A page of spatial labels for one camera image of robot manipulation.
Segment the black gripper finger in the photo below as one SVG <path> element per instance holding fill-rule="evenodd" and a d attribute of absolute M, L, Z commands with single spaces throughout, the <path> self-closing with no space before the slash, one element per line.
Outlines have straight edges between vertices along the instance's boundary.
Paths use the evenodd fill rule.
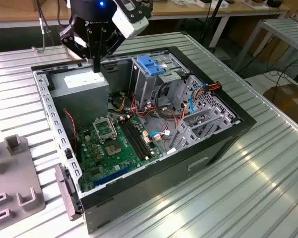
<path fill-rule="evenodd" d="M 115 29 L 112 33 L 106 29 L 101 30 L 96 56 L 96 72 L 100 72 L 101 59 L 107 55 L 112 55 L 126 38 L 123 34 Z"/>
<path fill-rule="evenodd" d="M 78 16 L 70 18 L 69 25 L 60 32 L 61 43 L 78 57 L 87 60 L 96 72 L 95 43 L 92 41 L 92 29 Z"/>

